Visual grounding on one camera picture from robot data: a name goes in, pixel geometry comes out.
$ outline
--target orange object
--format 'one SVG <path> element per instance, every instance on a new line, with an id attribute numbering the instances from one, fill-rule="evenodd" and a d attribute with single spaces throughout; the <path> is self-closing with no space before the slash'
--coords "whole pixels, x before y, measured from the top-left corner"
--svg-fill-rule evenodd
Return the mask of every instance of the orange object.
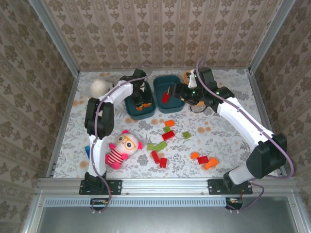
<path id="1" fill-rule="evenodd" d="M 198 152 L 194 152 L 194 153 L 191 154 L 191 159 L 197 159 L 199 157 L 200 157 L 200 155 L 199 155 Z"/>
<path id="2" fill-rule="evenodd" d="M 209 160 L 209 162 L 204 166 L 204 168 L 207 170 L 213 166 L 216 166 L 217 164 L 219 164 L 219 161 L 217 159 L 215 159 L 214 157 L 211 157 L 211 159 Z"/>
<path id="3" fill-rule="evenodd" d="M 175 125 L 175 123 L 174 123 L 173 120 L 165 121 L 165 126 L 167 126 L 167 127 L 171 127 L 171 126 L 174 126 L 174 125 Z"/>

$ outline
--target robotic arm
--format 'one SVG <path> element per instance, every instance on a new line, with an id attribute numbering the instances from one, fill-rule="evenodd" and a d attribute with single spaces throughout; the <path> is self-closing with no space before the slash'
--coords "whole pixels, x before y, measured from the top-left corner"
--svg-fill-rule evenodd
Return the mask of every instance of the robotic arm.
<path id="1" fill-rule="evenodd" d="M 218 88 L 212 71 L 208 67 L 199 69 L 203 83 L 214 93 L 238 106 L 238 110 L 227 102 L 216 98 L 205 90 L 198 80 L 195 70 L 187 73 L 189 84 L 177 83 L 172 85 L 168 94 L 173 98 L 181 99 L 190 105 L 203 101 L 207 107 L 229 121 L 242 135 L 252 151 L 247 161 L 224 175 L 224 185 L 228 191 L 238 189 L 239 185 L 253 178 L 261 179 L 272 171 L 285 164 L 286 159 L 282 153 L 262 135 L 265 132 L 279 146 L 286 150 L 287 140 L 282 134 L 274 135 L 271 131 L 260 125 L 240 105 L 234 94 L 226 87 Z M 241 113 L 243 111 L 253 120 L 258 129 Z"/>
<path id="2" fill-rule="evenodd" d="M 151 97 L 145 92 L 144 79 L 138 81 L 129 82 L 134 79 L 146 77 L 146 73 L 142 70 L 136 69 L 132 76 L 123 76 L 120 78 L 117 85 L 110 90 L 107 94 L 99 99 L 91 98 L 88 101 L 86 109 L 85 127 L 89 134 L 90 145 L 94 143 L 95 136 L 95 115 L 99 103 L 104 100 L 101 105 L 100 113 L 97 123 L 98 138 L 93 148 L 93 156 L 90 156 L 90 163 L 87 170 L 88 175 L 96 177 L 95 169 L 101 176 L 105 176 L 106 166 L 106 148 L 107 148 L 107 136 L 109 136 L 114 128 L 114 108 L 119 105 L 126 97 L 131 96 L 132 102 L 136 107 L 140 107 L 143 104 L 149 103 Z"/>
<path id="3" fill-rule="evenodd" d="M 211 107 L 214 112 L 219 113 L 219 115 L 227 119 L 249 144 L 252 153 L 247 161 L 243 165 L 224 175 L 223 185 L 228 192 L 231 193 L 236 190 L 240 191 L 241 185 L 247 183 L 248 180 L 253 178 L 261 179 L 284 165 L 286 159 L 282 153 L 262 134 L 265 132 L 284 150 L 286 150 L 287 146 L 286 138 L 282 134 L 274 135 L 271 131 L 260 125 L 244 110 L 238 100 L 234 97 L 234 94 L 228 88 L 218 88 L 210 68 L 203 67 L 199 69 L 199 72 L 203 83 L 213 93 L 216 93 L 220 97 L 238 106 L 238 110 L 229 103 L 224 102 L 207 92 L 198 80 L 195 70 L 187 73 L 189 85 L 184 83 L 174 84 L 169 88 L 168 94 L 171 97 L 181 99 L 190 105 L 196 105 L 198 102 L 203 101 L 207 107 Z M 132 76 L 123 76 L 118 84 L 106 95 L 99 99 L 91 98 L 88 102 L 85 127 L 87 128 L 87 133 L 90 135 L 90 144 L 92 146 L 96 139 L 96 111 L 99 103 L 104 100 L 100 107 L 101 114 L 99 114 L 96 127 L 98 138 L 94 144 L 93 156 L 90 156 L 89 168 L 85 177 L 86 181 L 94 184 L 93 187 L 102 185 L 100 180 L 97 179 L 97 173 L 94 171 L 93 167 L 94 164 L 98 174 L 105 179 L 106 139 L 114 128 L 114 107 L 128 96 L 131 96 L 136 107 L 140 107 L 144 103 L 150 101 L 150 97 L 144 92 L 143 77 L 146 77 L 146 73 L 142 70 L 136 69 Z M 247 120 L 241 111 L 252 119 L 261 131 L 258 131 L 258 129 Z"/>

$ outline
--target patterned wall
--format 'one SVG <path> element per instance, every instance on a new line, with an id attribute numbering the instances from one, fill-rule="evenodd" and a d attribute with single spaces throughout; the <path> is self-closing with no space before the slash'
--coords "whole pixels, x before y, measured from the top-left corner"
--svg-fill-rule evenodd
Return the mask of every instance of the patterned wall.
<path id="1" fill-rule="evenodd" d="M 0 232 L 18 232 L 44 177 L 73 77 L 26 0 L 0 0 Z"/>
<path id="2" fill-rule="evenodd" d="M 80 70 L 247 67 L 281 0 L 43 0 Z"/>
<path id="3" fill-rule="evenodd" d="M 255 76 L 272 128 L 288 153 L 311 214 L 311 1 L 297 0 Z"/>

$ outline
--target blue object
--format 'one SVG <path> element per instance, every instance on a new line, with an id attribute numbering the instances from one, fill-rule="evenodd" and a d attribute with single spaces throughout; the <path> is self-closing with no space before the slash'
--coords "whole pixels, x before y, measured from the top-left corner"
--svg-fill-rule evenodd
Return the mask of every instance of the blue object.
<path id="1" fill-rule="evenodd" d="M 149 83 L 145 82 L 145 84 L 146 84 L 145 91 L 149 91 L 152 95 L 152 91 L 151 91 L 151 87 Z M 125 102 L 126 111 L 130 115 L 131 119 L 133 120 L 146 119 L 146 118 L 152 117 L 155 114 L 156 103 L 155 103 L 155 99 L 153 95 L 152 95 L 152 104 L 148 107 L 144 107 L 141 111 L 136 109 L 136 106 L 133 104 L 130 96 L 125 98 L 124 102 Z"/>
<path id="2" fill-rule="evenodd" d="M 86 149 L 86 154 L 87 154 L 88 159 L 89 159 L 89 146 L 86 146 L 85 149 Z"/>
<path id="3" fill-rule="evenodd" d="M 170 97 L 167 103 L 162 102 L 163 95 L 168 91 L 171 85 L 175 83 L 181 83 L 180 79 L 176 75 L 165 75 L 157 77 L 154 80 L 154 89 L 157 105 L 162 113 L 175 113 L 183 109 L 185 102 Z"/>

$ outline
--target white ball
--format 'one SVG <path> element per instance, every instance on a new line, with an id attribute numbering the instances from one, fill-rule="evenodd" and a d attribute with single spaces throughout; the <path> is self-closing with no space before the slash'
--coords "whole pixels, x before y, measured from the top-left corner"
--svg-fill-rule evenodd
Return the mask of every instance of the white ball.
<path id="1" fill-rule="evenodd" d="M 91 85 L 91 94 L 94 98 L 99 98 L 105 95 L 108 91 L 113 88 L 113 84 L 102 80 L 102 79 L 95 79 Z"/>

